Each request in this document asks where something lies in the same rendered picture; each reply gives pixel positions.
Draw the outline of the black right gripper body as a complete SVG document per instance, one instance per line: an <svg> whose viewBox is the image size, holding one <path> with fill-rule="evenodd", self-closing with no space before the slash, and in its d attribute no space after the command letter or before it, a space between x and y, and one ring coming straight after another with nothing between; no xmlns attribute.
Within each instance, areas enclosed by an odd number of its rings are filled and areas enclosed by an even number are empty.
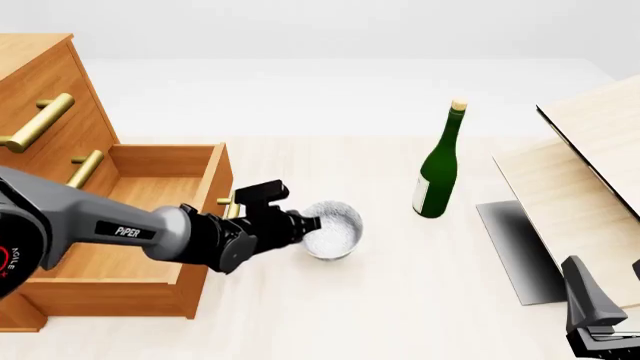
<svg viewBox="0 0 640 360"><path fill-rule="evenodd" d="M576 328L566 335L578 359L640 360L640 332L615 332L606 329Z"/></svg>

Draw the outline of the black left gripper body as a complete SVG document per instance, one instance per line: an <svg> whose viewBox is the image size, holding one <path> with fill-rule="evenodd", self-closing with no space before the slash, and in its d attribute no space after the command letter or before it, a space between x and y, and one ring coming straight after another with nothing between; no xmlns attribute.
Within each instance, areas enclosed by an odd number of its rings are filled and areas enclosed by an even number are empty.
<svg viewBox="0 0 640 360"><path fill-rule="evenodd" d="M283 232L289 244L302 242L304 236L322 227L321 218L306 217L294 210L284 212L284 220Z"/></svg>

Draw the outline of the patterned black and white bowl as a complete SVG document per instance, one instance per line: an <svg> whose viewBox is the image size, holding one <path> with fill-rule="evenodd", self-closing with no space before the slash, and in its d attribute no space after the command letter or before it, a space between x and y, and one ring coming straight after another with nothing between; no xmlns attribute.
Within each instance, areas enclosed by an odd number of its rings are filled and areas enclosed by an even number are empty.
<svg viewBox="0 0 640 360"><path fill-rule="evenodd" d="M318 260L340 260L351 254L363 234L360 214L346 203L326 200L301 212L306 218L319 218L321 228L305 235L302 246Z"/></svg>

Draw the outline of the open wooden drawer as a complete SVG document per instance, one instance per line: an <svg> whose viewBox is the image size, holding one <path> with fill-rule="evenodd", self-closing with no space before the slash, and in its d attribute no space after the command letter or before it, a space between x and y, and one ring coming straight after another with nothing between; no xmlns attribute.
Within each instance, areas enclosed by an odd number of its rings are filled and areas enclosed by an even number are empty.
<svg viewBox="0 0 640 360"><path fill-rule="evenodd" d="M216 201L233 182L224 143L115 145L88 191L152 211L189 204L222 215ZM76 244L50 271L37 271L18 293L46 316L195 317L206 266L148 259L139 248Z"/></svg>

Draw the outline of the wooden cabinet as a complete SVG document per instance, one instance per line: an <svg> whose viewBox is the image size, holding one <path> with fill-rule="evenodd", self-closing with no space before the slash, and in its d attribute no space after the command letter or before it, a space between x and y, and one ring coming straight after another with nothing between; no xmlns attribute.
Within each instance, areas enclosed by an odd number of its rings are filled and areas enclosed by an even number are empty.
<svg viewBox="0 0 640 360"><path fill-rule="evenodd" d="M69 34L0 34L0 80L37 56L61 45L69 47L93 96L96 110L119 142ZM0 301L0 332L36 332L54 316L116 316L124 306L114 284L99 284L86 275L73 278L61 268L38 271L36 277Z"/></svg>

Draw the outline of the pale wooden rack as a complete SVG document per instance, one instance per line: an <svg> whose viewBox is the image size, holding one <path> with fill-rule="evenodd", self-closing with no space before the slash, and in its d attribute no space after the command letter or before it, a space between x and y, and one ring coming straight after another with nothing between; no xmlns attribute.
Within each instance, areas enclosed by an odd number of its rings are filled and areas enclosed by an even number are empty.
<svg viewBox="0 0 640 360"><path fill-rule="evenodd" d="M539 104L554 137L494 161L555 261L635 278L640 258L640 74Z"/></svg>

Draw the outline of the green wine bottle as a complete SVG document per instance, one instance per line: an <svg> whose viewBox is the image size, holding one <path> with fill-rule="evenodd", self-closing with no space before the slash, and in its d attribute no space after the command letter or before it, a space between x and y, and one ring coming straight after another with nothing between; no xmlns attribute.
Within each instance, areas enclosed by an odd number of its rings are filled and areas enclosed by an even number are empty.
<svg viewBox="0 0 640 360"><path fill-rule="evenodd" d="M439 218L447 209L458 174L456 146L467 106L467 101L452 101L441 137L420 167L411 206L423 218Z"/></svg>

